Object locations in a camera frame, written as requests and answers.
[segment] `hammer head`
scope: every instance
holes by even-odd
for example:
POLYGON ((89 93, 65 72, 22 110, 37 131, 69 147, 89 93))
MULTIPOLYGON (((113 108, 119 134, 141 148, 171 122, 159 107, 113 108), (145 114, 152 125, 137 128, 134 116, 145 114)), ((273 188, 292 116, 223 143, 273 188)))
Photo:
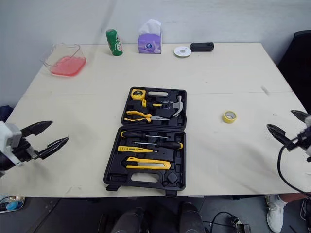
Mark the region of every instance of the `hammer head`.
POLYGON ((181 110, 183 110, 184 103, 181 101, 181 96, 177 96, 178 101, 173 103, 173 108, 177 108, 177 112, 173 114, 173 117, 178 117, 181 110))

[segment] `yellow-handled pliers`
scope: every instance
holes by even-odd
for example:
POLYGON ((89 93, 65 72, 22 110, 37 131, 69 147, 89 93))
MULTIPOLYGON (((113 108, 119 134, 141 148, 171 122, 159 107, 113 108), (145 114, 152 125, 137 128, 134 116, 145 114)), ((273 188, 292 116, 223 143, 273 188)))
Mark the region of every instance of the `yellow-handled pliers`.
POLYGON ((152 120, 170 120, 168 118, 164 118, 164 117, 160 117, 160 116, 152 116, 150 113, 144 114, 144 113, 139 112, 139 111, 126 111, 126 114, 128 114, 128 115, 139 115, 139 116, 143 117, 140 119, 124 118, 124 120, 131 121, 131 122, 146 120, 148 123, 150 123, 152 120))

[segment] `hammer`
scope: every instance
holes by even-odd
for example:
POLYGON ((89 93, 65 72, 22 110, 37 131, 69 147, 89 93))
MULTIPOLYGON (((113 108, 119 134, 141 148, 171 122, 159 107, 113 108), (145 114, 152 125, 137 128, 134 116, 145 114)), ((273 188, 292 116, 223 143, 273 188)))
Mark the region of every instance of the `hammer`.
POLYGON ((183 110, 184 103, 181 101, 181 96, 177 96, 177 99, 178 99, 178 101, 176 103, 174 103, 172 101, 170 101, 170 102, 162 101, 163 104, 162 103, 147 103, 145 106, 147 106, 148 108, 152 108, 152 109, 158 109, 158 108, 170 109, 172 107, 170 104, 173 104, 173 108, 176 108, 178 110, 172 116, 178 117, 179 113, 183 110))
POLYGON ((177 96, 178 101, 176 103, 172 103, 173 104, 173 108, 177 108, 177 112, 175 112, 172 116, 173 117, 178 117, 179 113, 181 112, 181 110, 183 110, 184 107, 184 103, 181 101, 181 96, 177 96))

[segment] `yellow utility knife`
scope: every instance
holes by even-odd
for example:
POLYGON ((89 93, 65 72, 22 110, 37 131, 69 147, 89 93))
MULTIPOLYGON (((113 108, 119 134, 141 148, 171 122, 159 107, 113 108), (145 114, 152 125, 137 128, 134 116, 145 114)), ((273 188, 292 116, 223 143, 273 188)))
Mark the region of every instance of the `yellow utility knife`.
POLYGON ((169 170, 171 168, 171 163, 163 160, 128 157, 126 162, 126 168, 132 169, 169 170))
POLYGON ((118 146, 118 152, 147 153, 147 152, 157 152, 157 150, 150 150, 141 147, 118 146))

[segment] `green can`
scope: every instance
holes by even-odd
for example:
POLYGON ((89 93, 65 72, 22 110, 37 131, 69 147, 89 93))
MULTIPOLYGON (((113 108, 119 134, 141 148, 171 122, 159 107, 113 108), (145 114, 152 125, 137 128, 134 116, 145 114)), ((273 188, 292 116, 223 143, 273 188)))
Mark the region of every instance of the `green can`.
POLYGON ((118 37, 117 31, 114 29, 109 29, 106 31, 106 36, 112 54, 115 56, 122 55, 122 45, 118 37))

